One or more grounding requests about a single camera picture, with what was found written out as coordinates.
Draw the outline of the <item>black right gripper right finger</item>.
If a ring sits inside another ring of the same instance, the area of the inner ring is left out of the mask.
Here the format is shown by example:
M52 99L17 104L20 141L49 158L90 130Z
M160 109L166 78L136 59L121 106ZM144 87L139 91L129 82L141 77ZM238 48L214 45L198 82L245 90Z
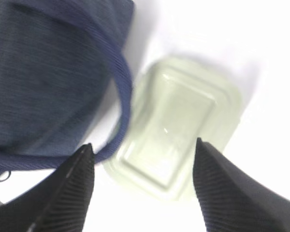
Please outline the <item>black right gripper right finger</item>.
M290 200L201 138L195 148L194 189L208 232L290 232Z

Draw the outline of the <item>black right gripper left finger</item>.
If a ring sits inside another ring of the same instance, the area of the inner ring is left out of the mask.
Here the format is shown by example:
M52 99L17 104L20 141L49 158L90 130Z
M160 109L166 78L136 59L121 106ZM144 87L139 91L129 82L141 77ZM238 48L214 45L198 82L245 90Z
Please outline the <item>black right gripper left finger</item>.
M87 144L35 187L0 206L0 232L81 232L93 188L94 153Z

